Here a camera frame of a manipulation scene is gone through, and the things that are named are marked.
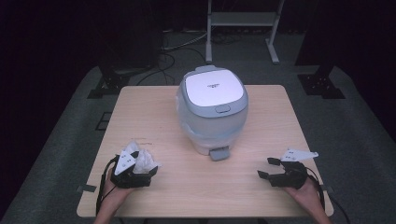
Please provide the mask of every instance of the human hand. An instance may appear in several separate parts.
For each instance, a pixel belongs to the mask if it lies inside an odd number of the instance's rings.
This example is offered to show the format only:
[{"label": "human hand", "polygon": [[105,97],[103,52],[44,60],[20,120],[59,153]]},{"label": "human hand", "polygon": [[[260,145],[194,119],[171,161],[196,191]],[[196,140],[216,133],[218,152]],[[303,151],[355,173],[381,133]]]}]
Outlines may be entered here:
[{"label": "human hand", "polygon": [[283,190],[285,190],[316,223],[332,223],[320,203],[318,189],[316,183],[312,179],[307,178],[303,186],[299,189],[283,188]]},{"label": "human hand", "polygon": [[107,178],[104,186],[104,198],[102,199],[102,205],[100,206],[99,213],[96,216],[94,224],[109,223],[110,219],[114,217],[117,210],[125,202],[129,194],[134,189],[120,189],[111,182],[110,177],[113,172],[113,168],[107,172]]}]

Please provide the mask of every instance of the brand logo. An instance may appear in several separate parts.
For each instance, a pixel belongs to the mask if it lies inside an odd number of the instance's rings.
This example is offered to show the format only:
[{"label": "brand logo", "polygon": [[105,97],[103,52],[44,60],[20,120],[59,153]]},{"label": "brand logo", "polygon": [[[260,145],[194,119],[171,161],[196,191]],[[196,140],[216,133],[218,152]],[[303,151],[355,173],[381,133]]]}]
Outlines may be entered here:
[{"label": "brand logo", "polygon": [[218,84],[212,84],[212,85],[207,85],[207,87],[209,87],[209,88],[216,88],[217,86],[219,86],[220,84],[218,83]]}]

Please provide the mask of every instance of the black equipment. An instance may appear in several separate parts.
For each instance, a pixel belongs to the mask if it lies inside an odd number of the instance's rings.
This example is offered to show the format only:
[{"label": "black equipment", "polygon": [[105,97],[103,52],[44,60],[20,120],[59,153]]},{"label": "black equipment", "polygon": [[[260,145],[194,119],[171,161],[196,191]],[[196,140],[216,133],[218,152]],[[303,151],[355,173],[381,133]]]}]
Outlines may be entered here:
[{"label": "black equipment", "polygon": [[[137,158],[137,156],[139,155],[138,151],[135,151],[131,154],[132,157]],[[108,166],[115,162],[116,164],[114,165],[114,167],[117,167],[117,163],[119,161],[120,155],[116,155],[115,158],[113,158],[106,166],[103,174],[102,174],[102,179],[101,179],[101,183],[100,183],[100,188],[99,188],[99,194],[98,194],[98,198],[96,200],[96,215],[98,214],[101,204],[102,204],[102,200],[108,195],[103,195],[103,189],[105,186],[105,182],[106,182],[106,174],[107,174],[107,170],[108,170]],[[122,173],[115,175],[115,168],[113,169],[113,171],[111,172],[111,177],[110,177],[110,181],[113,182],[113,184],[115,185],[115,187],[118,187],[120,189],[132,189],[132,188],[143,188],[143,187],[148,187],[151,183],[151,178],[157,174],[158,171],[158,166],[154,167],[152,170],[150,170],[148,172],[148,174],[135,174],[134,173],[134,167],[135,164],[131,167],[129,167],[128,169],[126,169],[125,171],[123,171]]]},{"label": "black equipment", "polygon": [[309,175],[307,169],[302,163],[299,161],[281,161],[280,159],[276,158],[268,158],[268,163],[271,165],[280,165],[282,164],[285,169],[285,174],[278,174],[278,175],[269,175],[263,171],[257,171],[259,173],[259,177],[261,179],[266,179],[271,183],[272,187],[280,187],[280,188],[295,188],[300,189],[305,180],[309,177],[312,179],[316,185],[317,190],[319,193],[320,203],[325,208],[324,205],[324,196],[323,196],[323,189],[321,188],[318,178]]}]

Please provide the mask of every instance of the rice cooker lid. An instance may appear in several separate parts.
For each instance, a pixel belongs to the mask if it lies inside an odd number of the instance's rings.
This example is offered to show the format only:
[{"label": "rice cooker lid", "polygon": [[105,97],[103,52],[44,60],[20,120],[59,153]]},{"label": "rice cooker lid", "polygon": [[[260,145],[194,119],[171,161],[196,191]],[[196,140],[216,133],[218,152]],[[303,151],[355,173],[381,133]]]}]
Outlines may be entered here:
[{"label": "rice cooker lid", "polygon": [[237,113],[248,104],[248,95],[239,78],[230,70],[205,66],[184,77],[188,108],[194,114],[217,118]]}]

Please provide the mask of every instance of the gray carpet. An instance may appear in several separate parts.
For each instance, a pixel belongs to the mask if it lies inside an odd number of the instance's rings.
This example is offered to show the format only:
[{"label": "gray carpet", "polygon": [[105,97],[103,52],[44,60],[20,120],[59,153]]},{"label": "gray carpet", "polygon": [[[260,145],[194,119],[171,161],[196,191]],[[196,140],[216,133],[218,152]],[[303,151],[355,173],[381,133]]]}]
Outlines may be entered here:
[{"label": "gray carpet", "polygon": [[[168,34],[166,47],[182,44],[192,34]],[[344,207],[351,223],[396,222],[396,145],[357,92],[350,77],[334,68],[330,78],[346,99],[323,100],[307,96],[298,74],[314,73],[317,66],[294,66],[303,35],[277,35],[279,65],[271,63],[262,35],[231,36],[235,42],[213,45],[213,64],[235,72],[244,84],[278,84],[285,87],[306,141],[312,151],[324,183],[332,187],[332,196]],[[182,77],[197,66],[205,65],[203,40],[168,54],[175,63],[165,74],[133,76],[130,85],[178,85]],[[173,59],[161,55],[161,68]],[[81,193],[78,186],[88,179],[104,131],[95,127],[104,112],[111,112],[117,95],[87,99],[101,77],[94,67],[82,80],[50,135],[47,144],[8,208],[1,223],[92,223],[78,217]],[[334,204],[335,223],[346,223]],[[143,219],[124,219],[142,223]],[[312,223],[309,218],[270,218],[268,223]],[[120,223],[114,218],[112,223]],[[196,219],[152,219],[149,223],[198,223]],[[258,223],[256,219],[210,219],[215,223]]]}]

